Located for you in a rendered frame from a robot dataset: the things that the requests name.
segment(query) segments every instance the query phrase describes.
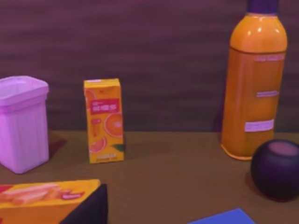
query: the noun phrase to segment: wooden plank wall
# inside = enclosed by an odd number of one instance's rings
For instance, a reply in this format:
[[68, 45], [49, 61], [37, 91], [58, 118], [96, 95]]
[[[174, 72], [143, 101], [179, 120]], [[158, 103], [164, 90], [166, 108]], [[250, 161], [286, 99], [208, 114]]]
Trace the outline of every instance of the wooden plank wall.
[[[0, 77], [47, 81], [50, 129], [85, 129], [82, 82], [118, 77], [126, 130], [219, 130], [228, 41], [245, 0], [2, 0]], [[299, 131], [299, 1], [277, 131]]]

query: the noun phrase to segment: brown table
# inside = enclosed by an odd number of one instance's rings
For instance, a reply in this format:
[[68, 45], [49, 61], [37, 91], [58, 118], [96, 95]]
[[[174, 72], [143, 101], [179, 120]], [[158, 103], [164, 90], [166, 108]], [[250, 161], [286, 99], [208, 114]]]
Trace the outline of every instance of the brown table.
[[[85, 132], [51, 132], [51, 160], [23, 175], [0, 167], [0, 183], [99, 178], [110, 224], [186, 224], [242, 208], [257, 224], [297, 224], [299, 199], [277, 203], [252, 185], [249, 162], [220, 149], [215, 133], [127, 133], [126, 160], [89, 164]], [[299, 134], [278, 138], [299, 141]]]

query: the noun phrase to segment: black object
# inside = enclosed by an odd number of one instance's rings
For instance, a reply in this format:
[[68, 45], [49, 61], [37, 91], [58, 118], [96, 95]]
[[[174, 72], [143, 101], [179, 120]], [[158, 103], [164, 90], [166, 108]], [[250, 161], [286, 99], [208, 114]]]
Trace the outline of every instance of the black object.
[[60, 224], [107, 224], [107, 185], [102, 184]]
[[277, 14], [279, 0], [248, 0], [247, 12], [257, 14]]
[[267, 197], [290, 200], [299, 195], [299, 145], [286, 140], [262, 144], [251, 161], [251, 176]]

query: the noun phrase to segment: yellow box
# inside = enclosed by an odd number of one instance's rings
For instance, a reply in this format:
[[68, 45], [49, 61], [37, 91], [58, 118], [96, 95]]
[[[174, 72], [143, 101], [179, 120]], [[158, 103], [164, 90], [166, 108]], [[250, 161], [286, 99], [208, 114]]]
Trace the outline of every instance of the yellow box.
[[0, 224], [58, 224], [99, 180], [0, 185]]
[[124, 160], [119, 80], [85, 80], [84, 95], [90, 163]]

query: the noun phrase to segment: trash can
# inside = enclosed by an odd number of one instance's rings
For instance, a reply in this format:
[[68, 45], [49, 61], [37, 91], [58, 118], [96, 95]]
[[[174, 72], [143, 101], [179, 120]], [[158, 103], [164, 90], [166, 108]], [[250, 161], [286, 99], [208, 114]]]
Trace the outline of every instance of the trash can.
[[29, 76], [0, 79], [0, 163], [22, 174], [49, 160], [46, 82]]

